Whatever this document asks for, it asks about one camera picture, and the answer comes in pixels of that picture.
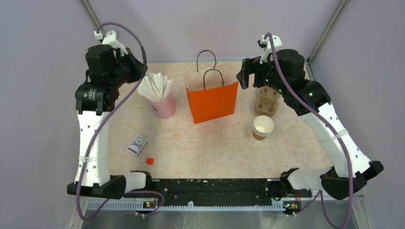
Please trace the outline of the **orange paper bag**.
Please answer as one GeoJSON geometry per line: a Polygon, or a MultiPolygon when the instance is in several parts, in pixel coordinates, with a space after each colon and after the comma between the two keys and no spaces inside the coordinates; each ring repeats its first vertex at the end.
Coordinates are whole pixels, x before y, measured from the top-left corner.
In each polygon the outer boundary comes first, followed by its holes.
{"type": "Polygon", "coordinates": [[[200,69],[197,55],[196,71],[185,77],[186,94],[190,111],[195,124],[214,120],[234,114],[239,82],[233,77],[230,64],[217,64],[214,58],[213,67],[200,69]]]}

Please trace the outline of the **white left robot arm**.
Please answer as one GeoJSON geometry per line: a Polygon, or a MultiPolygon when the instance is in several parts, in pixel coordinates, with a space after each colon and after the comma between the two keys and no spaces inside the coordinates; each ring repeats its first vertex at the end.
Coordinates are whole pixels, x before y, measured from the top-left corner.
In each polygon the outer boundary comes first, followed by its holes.
{"type": "Polygon", "coordinates": [[[75,109],[80,127],[79,162],[69,195],[121,199],[129,191],[131,176],[111,175],[108,169],[110,118],[117,109],[119,88],[139,82],[147,66],[130,48],[99,44],[88,48],[85,81],[75,92],[75,109]]]}

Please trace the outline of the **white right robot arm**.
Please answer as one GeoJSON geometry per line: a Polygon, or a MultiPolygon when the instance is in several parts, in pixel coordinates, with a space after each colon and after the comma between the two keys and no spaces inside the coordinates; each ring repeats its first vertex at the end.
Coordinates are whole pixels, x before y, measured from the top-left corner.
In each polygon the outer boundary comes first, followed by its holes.
{"type": "Polygon", "coordinates": [[[279,93],[285,104],[312,129],[332,160],[330,168],[293,168],[282,173],[285,180],[280,183],[281,193],[292,197],[301,189],[311,189],[324,191],[337,200],[352,197],[384,167],[358,148],[340,122],[324,87],[306,79],[304,64],[304,57],[296,50],[284,49],[277,52],[276,61],[271,56],[265,61],[259,57],[243,59],[236,77],[243,89],[248,87],[250,75],[254,75],[254,87],[268,86],[279,93]]]}

